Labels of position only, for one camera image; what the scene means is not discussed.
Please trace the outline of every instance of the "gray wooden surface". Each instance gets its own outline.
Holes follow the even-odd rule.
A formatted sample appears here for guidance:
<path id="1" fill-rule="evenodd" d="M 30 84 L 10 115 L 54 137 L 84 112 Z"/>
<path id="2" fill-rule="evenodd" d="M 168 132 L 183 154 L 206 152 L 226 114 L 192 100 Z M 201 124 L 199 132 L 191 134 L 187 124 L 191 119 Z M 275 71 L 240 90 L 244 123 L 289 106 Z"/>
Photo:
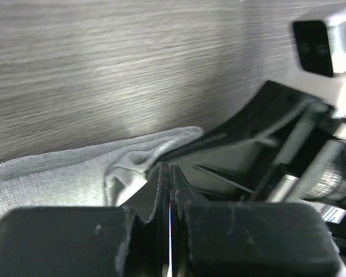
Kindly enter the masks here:
<path id="1" fill-rule="evenodd" d="M 320 0 L 0 0 L 0 161 L 214 128 L 295 67 Z"/>

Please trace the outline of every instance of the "gray towel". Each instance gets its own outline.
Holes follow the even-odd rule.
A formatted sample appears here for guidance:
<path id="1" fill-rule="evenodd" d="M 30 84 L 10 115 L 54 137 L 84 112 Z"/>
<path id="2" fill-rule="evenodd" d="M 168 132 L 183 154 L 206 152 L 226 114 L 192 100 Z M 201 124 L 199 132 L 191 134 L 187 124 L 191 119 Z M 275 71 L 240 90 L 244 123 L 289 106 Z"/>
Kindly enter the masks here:
<path id="1" fill-rule="evenodd" d="M 199 127 L 80 149 L 28 156 L 0 164 L 0 218 L 22 206 L 120 205 L 145 183 L 162 154 L 199 138 Z"/>

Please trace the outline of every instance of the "camera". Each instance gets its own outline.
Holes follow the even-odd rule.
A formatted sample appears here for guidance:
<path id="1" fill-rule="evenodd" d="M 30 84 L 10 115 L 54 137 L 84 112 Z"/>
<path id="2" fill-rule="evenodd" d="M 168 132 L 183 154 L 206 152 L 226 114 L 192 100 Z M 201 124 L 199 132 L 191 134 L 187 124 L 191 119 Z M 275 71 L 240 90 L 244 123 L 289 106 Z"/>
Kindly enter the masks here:
<path id="1" fill-rule="evenodd" d="M 346 3 L 316 7 L 292 31 L 303 70 L 326 77 L 346 72 Z"/>

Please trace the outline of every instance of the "wrinkled fabric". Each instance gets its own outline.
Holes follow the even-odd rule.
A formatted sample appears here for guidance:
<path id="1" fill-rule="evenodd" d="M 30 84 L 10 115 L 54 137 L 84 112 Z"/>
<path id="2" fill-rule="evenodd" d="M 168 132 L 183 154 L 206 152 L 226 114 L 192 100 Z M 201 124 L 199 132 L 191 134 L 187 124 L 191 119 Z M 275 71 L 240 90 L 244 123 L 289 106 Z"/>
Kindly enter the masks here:
<path id="1" fill-rule="evenodd" d="M 0 218 L 23 206 L 120 205 L 146 183 L 145 171 L 159 156 L 203 133 L 177 128 L 1 163 Z"/>

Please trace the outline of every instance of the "folded cloth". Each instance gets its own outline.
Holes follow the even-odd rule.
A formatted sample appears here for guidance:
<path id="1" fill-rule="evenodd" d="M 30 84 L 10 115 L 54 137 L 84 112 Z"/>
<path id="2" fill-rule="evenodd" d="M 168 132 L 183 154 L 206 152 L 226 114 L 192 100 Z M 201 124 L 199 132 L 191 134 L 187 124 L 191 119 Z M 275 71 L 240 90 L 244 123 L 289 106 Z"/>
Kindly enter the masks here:
<path id="1" fill-rule="evenodd" d="M 203 133 L 177 128 L 1 163 L 0 218 L 23 206 L 120 205 L 146 183 L 145 171 L 160 155 Z"/>

